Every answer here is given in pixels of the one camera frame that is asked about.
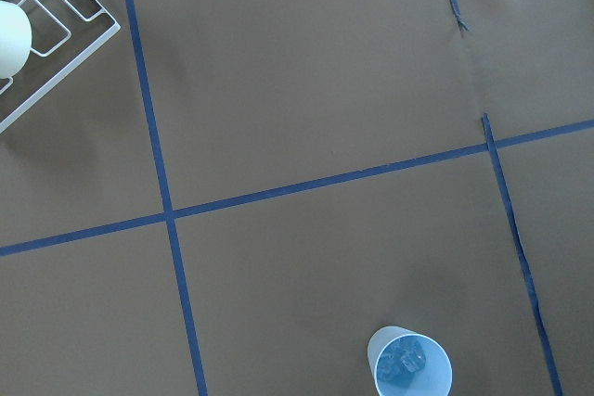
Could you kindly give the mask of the light blue plastic cup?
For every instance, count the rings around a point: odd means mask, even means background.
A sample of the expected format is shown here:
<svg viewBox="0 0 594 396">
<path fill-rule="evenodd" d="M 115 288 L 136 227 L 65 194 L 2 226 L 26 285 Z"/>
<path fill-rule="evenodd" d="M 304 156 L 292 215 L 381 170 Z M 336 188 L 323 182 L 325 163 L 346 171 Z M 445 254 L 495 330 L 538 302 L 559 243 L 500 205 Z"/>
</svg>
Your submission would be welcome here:
<svg viewBox="0 0 594 396">
<path fill-rule="evenodd" d="M 399 327 L 386 326 L 368 341 L 368 363 L 378 394 L 447 395 L 453 369 L 435 340 Z"/>
</svg>

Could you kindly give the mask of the white cup in rack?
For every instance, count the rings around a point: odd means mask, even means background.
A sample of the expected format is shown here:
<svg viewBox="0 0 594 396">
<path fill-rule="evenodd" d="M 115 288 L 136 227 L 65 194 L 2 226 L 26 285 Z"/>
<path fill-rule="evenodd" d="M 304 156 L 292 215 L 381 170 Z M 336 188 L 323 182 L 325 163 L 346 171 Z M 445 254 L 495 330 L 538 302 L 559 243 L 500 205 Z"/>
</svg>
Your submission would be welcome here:
<svg viewBox="0 0 594 396">
<path fill-rule="evenodd" d="M 32 47 L 32 26 L 24 10 L 1 2 L 1 78 L 18 73 L 26 64 Z"/>
</svg>

